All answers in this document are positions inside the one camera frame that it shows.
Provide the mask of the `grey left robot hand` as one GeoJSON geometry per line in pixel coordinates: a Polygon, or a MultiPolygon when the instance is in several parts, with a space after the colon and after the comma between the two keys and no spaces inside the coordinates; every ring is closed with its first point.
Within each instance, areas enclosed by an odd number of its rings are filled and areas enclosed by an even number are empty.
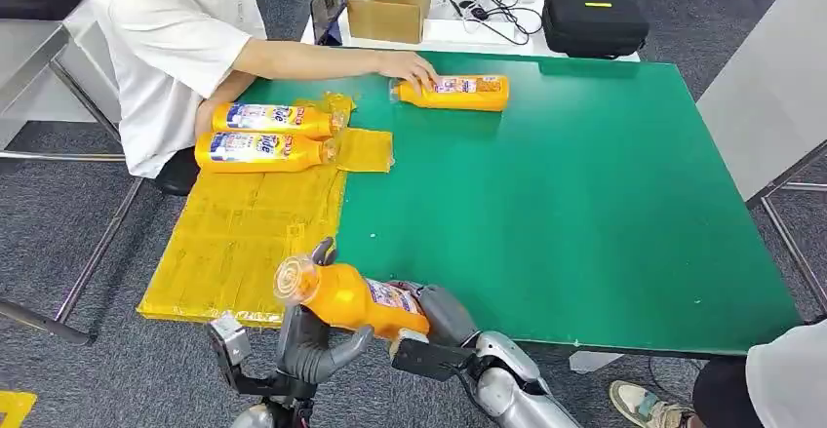
{"type": "Polygon", "coordinates": [[[277,345],[279,370],[308,384],[320,384],[362,355],[374,340],[374,328],[362,326],[337,346],[331,327],[300,304],[285,307],[277,345]]]}

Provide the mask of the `person's left hand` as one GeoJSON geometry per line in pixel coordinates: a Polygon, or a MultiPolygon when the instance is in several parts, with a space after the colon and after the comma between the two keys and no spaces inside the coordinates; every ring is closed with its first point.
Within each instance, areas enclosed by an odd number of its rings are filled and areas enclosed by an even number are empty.
{"type": "Polygon", "coordinates": [[[430,91],[440,76],[429,61],[413,52],[377,51],[376,72],[408,82],[418,93],[430,91]]]}

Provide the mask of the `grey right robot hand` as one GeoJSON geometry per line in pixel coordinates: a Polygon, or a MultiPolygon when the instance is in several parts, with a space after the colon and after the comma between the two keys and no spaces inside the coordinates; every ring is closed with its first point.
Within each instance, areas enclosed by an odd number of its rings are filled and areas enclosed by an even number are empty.
{"type": "Polygon", "coordinates": [[[390,285],[410,292],[429,322],[428,339],[438,345],[466,347],[479,333],[470,313],[447,289],[410,281],[390,285]]]}

